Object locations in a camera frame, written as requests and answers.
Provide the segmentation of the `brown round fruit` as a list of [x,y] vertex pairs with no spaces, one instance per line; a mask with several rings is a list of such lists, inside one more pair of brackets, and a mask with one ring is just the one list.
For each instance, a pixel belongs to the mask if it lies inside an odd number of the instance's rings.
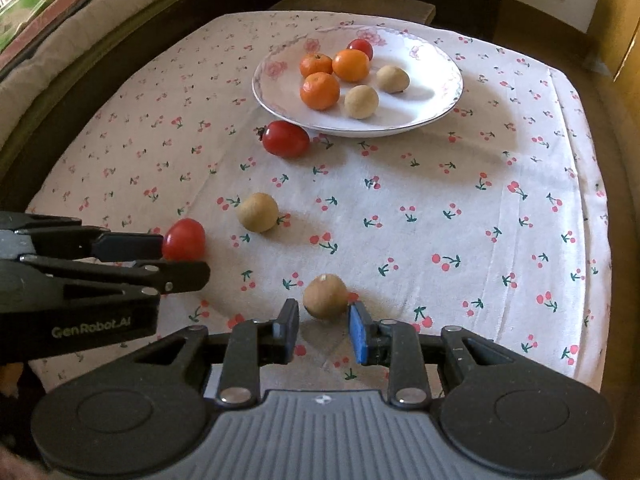
[[330,320],[340,316],[348,304],[348,290],[335,274],[317,276],[304,290],[303,305],[318,320]]

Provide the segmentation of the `tan round fruit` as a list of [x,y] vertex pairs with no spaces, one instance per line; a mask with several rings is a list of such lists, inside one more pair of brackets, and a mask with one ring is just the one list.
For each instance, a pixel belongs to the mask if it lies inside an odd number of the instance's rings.
[[277,224],[279,206],[271,195],[254,193],[239,204],[236,218],[250,232],[266,232]]

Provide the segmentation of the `red tomato with stem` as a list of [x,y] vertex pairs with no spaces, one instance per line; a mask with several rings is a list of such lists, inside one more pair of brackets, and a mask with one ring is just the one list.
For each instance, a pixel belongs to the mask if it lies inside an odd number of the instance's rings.
[[285,120],[275,120],[259,127],[256,134],[268,153],[282,158],[302,156],[310,144],[310,137],[302,127]]

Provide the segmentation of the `small mandarin orange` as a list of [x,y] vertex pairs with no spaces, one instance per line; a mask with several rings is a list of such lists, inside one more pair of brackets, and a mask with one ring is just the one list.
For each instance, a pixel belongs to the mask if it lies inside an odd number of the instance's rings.
[[299,96],[306,107],[312,110],[327,110],[340,98],[340,84],[332,74],[308,75],[299,89]]

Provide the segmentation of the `beige round fruit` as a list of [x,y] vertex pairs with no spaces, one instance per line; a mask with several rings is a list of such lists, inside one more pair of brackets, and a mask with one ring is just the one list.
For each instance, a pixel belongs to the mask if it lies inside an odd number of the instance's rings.
[[345,94],[345,112],[350,118],[367,119],[378,109],[379,102],[378,92],[366,84],[360,84]]

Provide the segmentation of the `beige longan fruit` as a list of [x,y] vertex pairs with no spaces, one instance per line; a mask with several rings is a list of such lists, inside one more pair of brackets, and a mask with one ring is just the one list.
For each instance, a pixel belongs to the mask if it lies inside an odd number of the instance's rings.
[[385,65],[376,72],[378,88],[386,93],[404,92],[410,86],[409,75],[399,66]]

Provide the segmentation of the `large orange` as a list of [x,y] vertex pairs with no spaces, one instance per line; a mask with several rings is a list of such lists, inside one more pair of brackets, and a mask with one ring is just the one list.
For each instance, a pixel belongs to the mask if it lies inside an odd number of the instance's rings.
[[370,72],[370,60],[357,50],[341,50],[332,60],[333,73],[346,82],[359,82]]

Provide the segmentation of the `red cherry tomato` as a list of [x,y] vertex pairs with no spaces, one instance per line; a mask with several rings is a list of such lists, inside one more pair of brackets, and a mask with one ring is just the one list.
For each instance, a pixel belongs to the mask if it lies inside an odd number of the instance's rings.
[[369,60],[373,58],[373,47],[368,40],[357,38],[352,40],[347,47],[349,50],[357,50],[364,53]]

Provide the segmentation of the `white floral plate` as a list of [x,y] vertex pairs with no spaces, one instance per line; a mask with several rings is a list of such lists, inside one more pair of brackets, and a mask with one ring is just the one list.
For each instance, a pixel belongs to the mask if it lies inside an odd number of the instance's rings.
[[[337,78],[340,98],[326,110],[314,110],[300,97],[303,56],[315,47],[335,58],[352,40],[370,42],[373,58],[358,81]],[[363,84],[378,96],[367,118],[348,114],[348,92]],[[279,44],[256,67],[252,90],[257,102],[277,118],[332,136],[392,136],[436,122],[462,97],[461,70],[446,53],[411,32],[383,26],[345,25],[318,29]]]

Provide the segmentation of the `brown wooden stool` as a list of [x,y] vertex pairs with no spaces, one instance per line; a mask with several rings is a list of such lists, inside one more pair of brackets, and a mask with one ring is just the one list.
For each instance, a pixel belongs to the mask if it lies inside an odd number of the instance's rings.
[[326,11],[384,18],[398,18],[429,25],[436,6],[419,0],[281,0],[271,7],[275,11]]

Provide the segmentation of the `wooden wardrobe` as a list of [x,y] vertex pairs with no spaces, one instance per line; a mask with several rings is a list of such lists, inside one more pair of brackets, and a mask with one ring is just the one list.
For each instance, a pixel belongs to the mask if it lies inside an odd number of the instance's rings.
[[597,58],[611,73],[606,98],[618,129],[618,142],[639,156],[639,0],[598,0],[588,36]]

